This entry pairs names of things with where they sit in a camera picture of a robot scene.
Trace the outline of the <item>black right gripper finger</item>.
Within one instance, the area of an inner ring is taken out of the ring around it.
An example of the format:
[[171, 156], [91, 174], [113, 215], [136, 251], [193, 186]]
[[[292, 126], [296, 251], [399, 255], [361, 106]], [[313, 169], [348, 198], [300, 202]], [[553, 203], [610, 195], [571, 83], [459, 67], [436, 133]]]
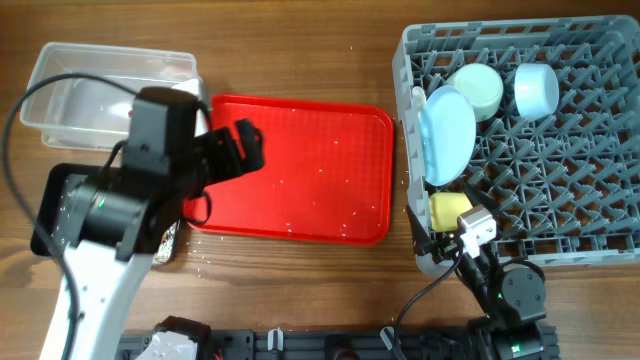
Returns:
[[473, 206], [482, 205], [484, 206], [492, 215], [499, 215], [500, 205], [498, 202], [493, 200], [488, 195], [482, 193], [481, 191], [475, 189], [473, 186], [469, 185], [464, 179], [459, 178], [458, 182], [462, 185], [463, 192], [470, 200]]
[[432, 253], [434, 242], [432, 241], [427, 230], [424, 229], [409, 205], [405, 207], [406, 214], [411, 227], [411, 237], [414, 254], [417, 256], [425, 256]]

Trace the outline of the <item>yellow plastic cup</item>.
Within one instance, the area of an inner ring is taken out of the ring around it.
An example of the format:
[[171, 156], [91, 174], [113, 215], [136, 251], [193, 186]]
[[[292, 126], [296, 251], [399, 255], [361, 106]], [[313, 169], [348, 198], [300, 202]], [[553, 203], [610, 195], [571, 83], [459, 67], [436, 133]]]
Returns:
[[464, 193], [439, 192], [429, 198], [431, 228], [434, 232], [451, 232], [458, 229], [457, 218], [472, 204]]

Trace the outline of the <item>pale green bowl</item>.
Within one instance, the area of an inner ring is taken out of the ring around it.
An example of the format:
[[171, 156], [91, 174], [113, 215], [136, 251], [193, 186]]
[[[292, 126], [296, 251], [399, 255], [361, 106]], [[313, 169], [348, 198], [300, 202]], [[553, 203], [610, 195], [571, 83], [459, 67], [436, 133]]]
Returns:
[[477, 122], [493, 117], [503, 97], [504, 84], [499, 73], [479, 63], [461, 67], [446, 81], [471, 103]]

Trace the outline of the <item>light blue bowl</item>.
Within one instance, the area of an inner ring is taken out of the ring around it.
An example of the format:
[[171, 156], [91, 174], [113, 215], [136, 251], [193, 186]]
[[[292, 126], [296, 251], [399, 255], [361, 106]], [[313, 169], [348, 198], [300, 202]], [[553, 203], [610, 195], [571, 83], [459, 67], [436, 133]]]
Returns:
[[557, 76], [547, 64], [521, 64], [515, 74], [514, 97], [518, 113], [530, 121], [553, 114], [559, 104]]

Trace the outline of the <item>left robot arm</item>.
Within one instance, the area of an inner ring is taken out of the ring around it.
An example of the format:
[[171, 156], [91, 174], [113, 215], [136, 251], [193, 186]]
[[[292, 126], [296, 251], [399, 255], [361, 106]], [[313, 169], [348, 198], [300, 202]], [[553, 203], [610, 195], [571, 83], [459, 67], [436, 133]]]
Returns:
[[235, 122], [236, 136], [228, 127], [197, 135], [196, 118], [209, 111], [196, 96], [166, 87], [121, 89], [134, 97], [129, 135], [109, 156], [121, 165], [105, 163], [71, 190], [56, 233], [39, 222], [11, 173], [10, 132], [20, 103], [3, 128], [5, 181], [63, 273], [43, 359], [113, 358], [135, 294], [184, 201], [264, 166], [263, 135], [249, 119]]

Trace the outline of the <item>light blue plate with rice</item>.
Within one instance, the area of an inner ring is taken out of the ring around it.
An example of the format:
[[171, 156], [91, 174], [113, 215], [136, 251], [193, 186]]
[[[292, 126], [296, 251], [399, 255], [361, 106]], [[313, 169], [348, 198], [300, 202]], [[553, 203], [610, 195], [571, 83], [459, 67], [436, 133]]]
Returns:
[[458, 178], [475, 146], [476, 119], [469, 100], [456, 88], [442, 86], [418, 106], [425, 179], [433, 186]]

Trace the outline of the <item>white plastic spoon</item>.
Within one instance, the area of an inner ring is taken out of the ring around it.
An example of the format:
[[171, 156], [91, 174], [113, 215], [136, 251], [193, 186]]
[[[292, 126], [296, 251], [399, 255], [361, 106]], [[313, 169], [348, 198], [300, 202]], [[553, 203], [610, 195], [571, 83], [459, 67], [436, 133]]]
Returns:
[[411, 97], [414, 105], [415, 112], [420, 116], [424, 112], [427, 97], [422, 87], [414, 86], [411, 89]]

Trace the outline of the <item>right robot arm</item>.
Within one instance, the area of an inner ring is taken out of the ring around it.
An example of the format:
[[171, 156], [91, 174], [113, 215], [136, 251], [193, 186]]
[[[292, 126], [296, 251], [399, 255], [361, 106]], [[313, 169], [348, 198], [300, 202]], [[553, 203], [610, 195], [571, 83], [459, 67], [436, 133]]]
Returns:
[[532, 262], [513, 258], [502, 263], [491, 243], [499, 239], [498, 204], [464, 182], [472, 208], [457, 216], [458, 228], [446, 240], [432, 240], [426, 232], [415, 235], [414, 252], [453, 264], [421, 289], [401, 310], [398, 331], [412, 305], [451, 274], [473, 294], [484, 312], [466, 329], [467, 356], [471, 359], [541, 359], [545, 344], [540, 321], [546, 317], [545, 276]]

